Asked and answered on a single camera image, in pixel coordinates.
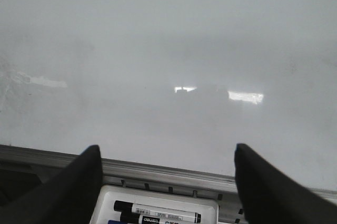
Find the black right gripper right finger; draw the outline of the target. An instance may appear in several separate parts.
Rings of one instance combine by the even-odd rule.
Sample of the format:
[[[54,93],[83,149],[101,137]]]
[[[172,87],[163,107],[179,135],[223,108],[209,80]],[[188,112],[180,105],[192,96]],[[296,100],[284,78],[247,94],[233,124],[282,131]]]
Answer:
[[[248,223],[336,223],[335,204],[286,176],[247,144],[237,144],[234,162]]]

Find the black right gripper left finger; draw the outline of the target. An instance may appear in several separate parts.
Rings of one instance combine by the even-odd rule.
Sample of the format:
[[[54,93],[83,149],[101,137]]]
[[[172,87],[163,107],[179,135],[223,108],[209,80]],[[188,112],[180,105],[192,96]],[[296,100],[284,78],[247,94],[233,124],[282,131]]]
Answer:
[[[89,223],[102,187],[98,145],[55,177],[1,209],[1,223]]]

